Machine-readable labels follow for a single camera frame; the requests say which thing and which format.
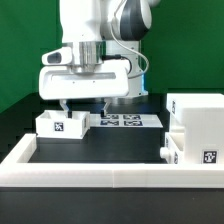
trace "white box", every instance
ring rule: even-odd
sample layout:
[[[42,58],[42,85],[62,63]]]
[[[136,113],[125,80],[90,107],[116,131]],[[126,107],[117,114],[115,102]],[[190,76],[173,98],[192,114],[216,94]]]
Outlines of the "white box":
[[[66,111],[45,110],[36,118],[38,137],[82,139],[90,128],[90,112],[72,111],[67,118]]]
[[[161,157],[168,163],[224,164],[224,96],[168,94],[170,127]]]

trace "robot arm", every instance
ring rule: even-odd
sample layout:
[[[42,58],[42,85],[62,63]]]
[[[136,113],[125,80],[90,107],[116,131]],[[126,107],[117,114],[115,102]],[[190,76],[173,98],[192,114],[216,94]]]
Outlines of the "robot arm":
[[[128,60],[102,60],[103,40],[138,41],[159,0],[60,0],[63,47],[43,55],[43,99],[120,97],[129,92]]]

